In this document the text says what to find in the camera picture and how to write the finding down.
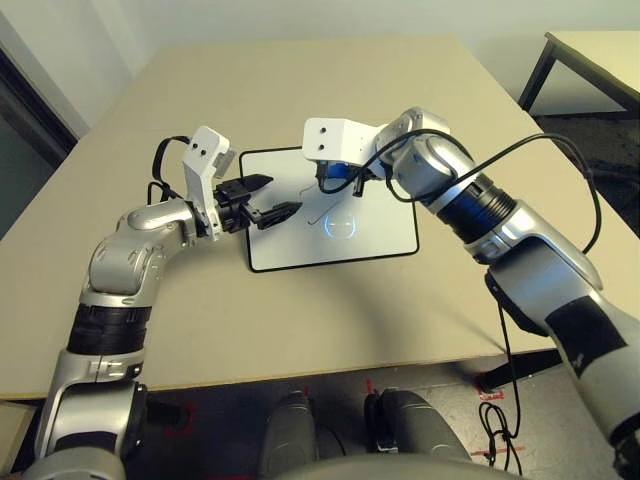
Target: black border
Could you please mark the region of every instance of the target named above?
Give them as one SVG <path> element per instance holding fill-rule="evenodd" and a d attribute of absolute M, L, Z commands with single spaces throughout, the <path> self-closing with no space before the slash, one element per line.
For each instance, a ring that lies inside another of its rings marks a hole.
<path fill-rule="evenodd" d="M 40 97 L 7 54 L 0 49 L 0 81 L 17 97 L 36 122 L 51 136 L 58 146 L 68 155 L 78 143 L 76 136 L 58 118 L 54 111 Z M 54 168 L 64 159 L 50 161 Z"/>
<path fill-rule="evenodd" d="M 242 171 L 242 157 L 246 154 L 251 153 L 265 153 L 265 152 L 281 152 L 283 150 L 301 150 L 302 146 L 297 147 L 280 147 L 280 148 L 265 148 L 260 150 L 245 150 L 240 154 L 238 164 L 240 165 L 240 176 L 244 176 L 244 172 Z M 322 265 L 335 265 L 337 263 L 352 263 L 352 262 L 362 262 L 365 260 L 375 260 L 378 258 L 393 258 L 393 257 L 408 257 L 409 255 L 415 255 L 420 250 L 420 235 L 418 234 L 418 218 L 416 217 L 416 204 L 412 203 L 411 208 L 413 209 L 413 227 L 416 232 L 416 249 L 413 252 L 408 253 L 393 253 L 390 255 L 378 255 L 375 257 L 362 257 L 362 258 L 352 258 L 350 260 L 334 260 L 331 262 L 321 262 L 321 263 L 307 263 L 304 265 L 295 265 L 291 267 L 279 267 L 279 268 L 268 268 L 266 270 L 256 270 L 253 268 L 253 263 L 251 261 L 251 243 L 249 242 L 249 229 L 245 230 L 245 238 L 247 242 L 247 255 L 249 257 L 249 269 L 253 273 L 267 273 L 267 272 L 278 272 L 280 270 L 293 270 L 294 268 L 305 268 L 305 267 L 319 267 Z"/>

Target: blue component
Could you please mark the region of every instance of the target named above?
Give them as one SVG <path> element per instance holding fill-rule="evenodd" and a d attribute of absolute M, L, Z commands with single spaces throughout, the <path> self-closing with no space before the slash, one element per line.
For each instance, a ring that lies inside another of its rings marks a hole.
<path fill-rule="evenodd" d="M 347 178 L 348 176 L 349 167 L 346 163 L 336 163 L 327 170 L 327 178 Z"/>

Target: small wire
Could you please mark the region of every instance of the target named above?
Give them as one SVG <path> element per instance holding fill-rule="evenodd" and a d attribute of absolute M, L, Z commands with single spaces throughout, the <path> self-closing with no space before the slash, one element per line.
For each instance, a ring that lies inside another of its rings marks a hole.
<path fill-rule="evenodd" d="M 347 451 L 344 448 L 344 444 L 342 443 L 342 440 L 340 440 L 340 437 L 338 436 L 336 431 L 333 428 L 329 427 L 328 425 L 325 425 L 324 423 L 318 423 L 318 426 L 324 428 L 331 435 L 333 435 L 333 438 L 335 438 L 336 443 L 340 446 L 340 451 L 342 452 L 342 456 L 346 457 L 347 456 Z"/>
<path fill-rule="evenodd" d="M 500 304 L 498 304 L 498 313 L 500 314 L 500 324 L 502 326 L 502 335 L 504 336 L 505 351 L 507 353 L 509 366 L 511 367 L 511 382 L 513 384 L 513 395 L 516 403 L 516 429 L 513 433 L 509 431 L 509 425 L 507 424 L 507 417 L 504 414 L 504 411 L 499 406 L 493 403 L 482 402 L 478 407 L 478 415 L 480 416 L 482 428 L 489 437 L 489 453 L 485 455 L 487 460 L 489 460 L 489 465 L 494 466 L 496 463 L 496 437 L 500 436 L 507 445 L 507 458 L 504 461 L 504 470 L 506 471 L 509 468 L 511 454 L 513 454 L 513 458 L 515 459 L 516 465 L 518 466 L 518 474 L 522 476 L 522 464 L 520 463 L 520 457 L 518 456 L 518 452 L 516 451 L 512 442 L 512 440 L 517 438 L 518 434 L 520 433 L 520 420 L 522 417 L 522 411 L 520 408 L 520 395 L 518 393 L 516 369 L 513 365 L 513 357 L 511 355 L 509 335 L 507 334 L 507 325 L 504 320 L 504 312 L 502 311 L 502 307 L 500 306 Z M 493 430 L 491 428 L 491 422 L 489 419 L 489 414 L 491 412 L 494 412 L 496 414 L 498 422 L 500 423 L 500 428 L 497 430 Z"/>
<path fill-rule="evenodd" d="M 188 145 L 190 139 L 189 137 L 185 137 L 184 135 L 177 135 L 174 137 L 165 138 L 158 144 L 156 153 L 153 157 L 153 164 L 151 165 L 151 176 L 154 178 L 154 180 L 149 182 L 149 184 L 147 185 L 147 205 L 151 205 L 151 192 L 153 190 L 153 187 L 158 187 L 162 192 L 162 195 L 160 197 L 161 202 L 164 202 L 169 198 L 182 198 L 182 196 L 173 191 L 171 189 L 171 185 L 169 185 L 162 178 L 162 161 L 164 160 L 164 152 L 167 149 L 169 143 L 171 143 L 172 141 L 178 141 L 186 143 Z"/>
<path fill-rule="evenodd" d="M 478 174 L 488 166 L 494 164 L 504 156 L 522 147 L 523 145 L 526 145 L 527 143 L 533 142 L 535 140 L 543 140 L 543 139 L 553 140 L 567 147 L 570 153 L 572 154 L 573 158 L 575 159 L 575 161 L 578 163 L 578 170 L 580 170 L 580 173 L 582 173 L 582 176 L 587 181 L 589 194 L 591 195 L 591 200 L 593 201 L 593 209 L 595 211 L 595 226 L 593 229 L 593 234 L 591 236 L 591 239 L 589 240 L 587 245 L 582 249 L 582 253 L 586 254 L 591 250 L 591 248 L 593 248 L 593 246 L 598 241 L 598 238 L 600 237 L 600 231 L 602 230 L 602 209 L 600 208 L 600 200 L 598 199 L 598 192 L 595 187 L 593 172 L 587 165 L 587 162 L 585 161 L 584 156 L 582 155 L 582 152 L 580 151 L 578 146 L 575 143 L 573 143 L 573 141 L 571 141 L 569 138 L 563 135 L 559 135 L 557 133 L 536 133 L 535 135 L 530 135 L 528 137 L 525 137 L 522 140 L 514 143 L 513 145 L 508 146 L 504 150 L 496 153 L 494 156 L 492 156 L 488 160 L 485 160 L 478 166 L 472 168 L 467 173 L 458 177 L 456 180 L 447 184 L 446 186 L 436 190 L 435 192 L 426 193 L 424 195 L 419 195 L 417 197 L 403 198 L 400 195 L 398 195 L 398 193 L 393 188 L 393 185 L 391 183 L 392 171 L 388 165 L 385 165 L 385 173 L 386 173 L 385 183 L 387 188 L 393 195 L 393 197 L 400 202 L 404 202 L 404 203 L 425 202 L 425 201 L 429 202 L 436 199 L 437 197 L 445 193 L 450 188 L 455 187 L 456 185 L 467 180 L 468 178 L 471 178 L 474 175 Z"/>
<path fill-rule="evenodd" d="M 466 156 L 468 156 L 469 158 L 471 158 L 471 155 L 469 154 L 469 152 L 467 151 L 466 148 L 464 148 L 464 146 L 454 137 L 452 137 L 451 135 L 441 132 L 440 130 L 435 130 L 432 128 L 420 128 L 418 130 L 412 130 L 410 132 L 407 132 L 403 135 L 400 135 L 397 138 L 394 138 L 393 140 L 391 140 L 389 143 L 387 143 L 384 147 L 382 147 L 380 150 L 378 150 L 376 153 L 374 153 L 371 158 L 369 158 L 369 160 L 367 160 L 365 162 L 364 165 L 362 165 L 360 168 L 354 170 L 351 175 L 349 175 L 344 183 L 338 187 L 335 188 L 330 188 L 330 189 L 325 189 L 320 187 L 320 191 L 322 193 L 326 193 L 328 195 L 333 194 L 333 193 L 338 193 L 342 190 L 344 190 L 345 188 L 347 188 L 347 186 L 349 186 L 349 184 L 353 183 L 360 175 L 364 174 L 366 169 L 369 168 L 371 166 L 371 164 L 373 164 L 373 162 L 375 162 L 376 160 L 378 160 L 384 153 L 386 153 L 389 149 L 391 149 L 392 147 L 404 142 L 405 140 L 412 138 L 412 137 L 417 137 L 418 135 L 425 135 L 425 134 L 431 134 L 431 135 L 437 135 L 439 137 L 445 138 L 447 140 L 449 140 L 451 143 L 453 143 L 456 147 L 458 147 L 460 150 L 462 150 L 462 153 L 464 153 Z"/>

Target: white mounting bracket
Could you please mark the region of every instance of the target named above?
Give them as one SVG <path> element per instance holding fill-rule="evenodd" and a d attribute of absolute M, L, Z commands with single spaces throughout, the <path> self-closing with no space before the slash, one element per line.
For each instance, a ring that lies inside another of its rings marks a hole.
<path fill-rule="evenodd" d="M 385 126 L 372 127 L 345 118 L 309 118 L 304 124 L 302 155 L 314 162 L 361 166 L 375 153 L 375 137 Z M 375 163 L 371 167 L 378 175 Z M 384 176 L 382 167 L 379 173 Z"/>
<path fill-rule="evenodd" d="M 182 157 L 184 178 L 187 183 L 185 200 L 193 203 L 196 213 L 204 223 L 207 237 L 218 240 L 222 224 L 216 210 L 211 182 L 222 178 L 231 164 L 235 151 L 229 140 L 209 127 L 202 126 L 191 137 Z"/>

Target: black carpet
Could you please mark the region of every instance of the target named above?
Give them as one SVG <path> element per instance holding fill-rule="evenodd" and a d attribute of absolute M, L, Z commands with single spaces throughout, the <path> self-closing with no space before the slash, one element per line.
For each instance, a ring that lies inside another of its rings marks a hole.
<path fill-rule="evenodd" d="M 594 172 L 598 192 L 640 237 L 640 120 L 627 114 L 535 117 L 540 128 L 572 139 Z"/>

